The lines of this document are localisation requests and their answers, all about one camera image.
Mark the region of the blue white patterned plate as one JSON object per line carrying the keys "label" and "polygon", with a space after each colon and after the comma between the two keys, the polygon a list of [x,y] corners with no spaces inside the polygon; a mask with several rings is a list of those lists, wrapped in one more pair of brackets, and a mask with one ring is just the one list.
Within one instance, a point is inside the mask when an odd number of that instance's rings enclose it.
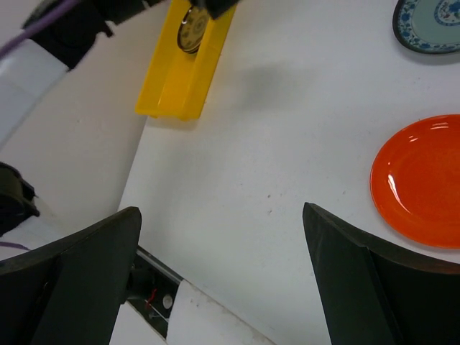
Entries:
{"label": "blue white patterned plate", "polygon": [[405,0],[396,4],[392,29],[413,52],[444,55],[459,51],[459,0]]}

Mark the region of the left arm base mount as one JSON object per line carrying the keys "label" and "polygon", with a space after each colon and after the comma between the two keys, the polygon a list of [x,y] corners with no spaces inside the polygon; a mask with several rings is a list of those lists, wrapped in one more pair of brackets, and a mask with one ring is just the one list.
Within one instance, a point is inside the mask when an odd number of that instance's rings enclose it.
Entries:
{"label": "left arm base mount", "polygon": [[183,278],[138,247],[126,286],[126,301],[163,338]]}

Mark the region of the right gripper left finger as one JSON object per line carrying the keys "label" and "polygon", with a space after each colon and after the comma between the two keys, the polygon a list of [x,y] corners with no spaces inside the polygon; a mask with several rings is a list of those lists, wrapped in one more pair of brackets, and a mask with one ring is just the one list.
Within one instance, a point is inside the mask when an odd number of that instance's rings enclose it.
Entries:
{"label": "right gripper left finger", "polygon": [[141,230],[128,207],[1,261],[2,344],[108,344]]}

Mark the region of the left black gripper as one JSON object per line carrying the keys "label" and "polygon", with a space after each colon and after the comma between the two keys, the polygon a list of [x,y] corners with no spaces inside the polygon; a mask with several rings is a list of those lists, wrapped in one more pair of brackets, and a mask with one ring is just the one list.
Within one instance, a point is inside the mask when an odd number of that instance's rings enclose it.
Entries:
{"label": "left black gripper", "polygon": [[[190,0],[192,6],[205,9],[212,19],[218,19],[236,6],[239,0]],[[162,0],[93,0],[106,21],[118,25],[146,11]]]}

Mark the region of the yellow patterned plate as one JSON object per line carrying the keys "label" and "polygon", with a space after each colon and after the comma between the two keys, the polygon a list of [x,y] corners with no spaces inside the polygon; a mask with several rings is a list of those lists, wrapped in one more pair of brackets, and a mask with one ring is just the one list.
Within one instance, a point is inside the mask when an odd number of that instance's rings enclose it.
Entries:
{"label": "yellow patterned plate", "polygon": [[209,15],[204,9],[192,6],[186,12],[180,23],[177,44],[178,47],[187,54],[195,54],[199,50]]}

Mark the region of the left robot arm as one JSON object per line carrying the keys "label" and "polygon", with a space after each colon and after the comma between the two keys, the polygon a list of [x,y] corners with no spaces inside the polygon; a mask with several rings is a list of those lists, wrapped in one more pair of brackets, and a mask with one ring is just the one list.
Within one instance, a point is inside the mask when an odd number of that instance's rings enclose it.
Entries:
{"label": "left robot arm", "polygon": [[[1,47],[1,148],[45,94],[88,54],[107,24],[121,24],[162,1],[41,1],[19,35]],[[185,1],[220,19],[240,1]],[[1,162],[1,238],[39,217],[35,190]]]}

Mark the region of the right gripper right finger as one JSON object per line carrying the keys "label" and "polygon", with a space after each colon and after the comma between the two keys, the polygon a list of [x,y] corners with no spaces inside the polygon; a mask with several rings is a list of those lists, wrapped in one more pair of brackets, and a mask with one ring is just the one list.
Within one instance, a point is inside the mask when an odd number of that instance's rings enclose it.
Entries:
{"label": "right gripper right finger", "polygon": [[459,264],[400,247],[313,203],[310,260],[332,344],[458,344]]}

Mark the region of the orange plate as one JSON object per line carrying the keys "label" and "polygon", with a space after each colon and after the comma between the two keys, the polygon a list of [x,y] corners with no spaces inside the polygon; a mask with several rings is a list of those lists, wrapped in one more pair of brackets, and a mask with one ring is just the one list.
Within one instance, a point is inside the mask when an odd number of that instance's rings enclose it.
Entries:
{"label": "orange plate", "polygon": [[420,244],[459,248],[459,115],[432,116],[389,138],[372,164],[380,216]]}

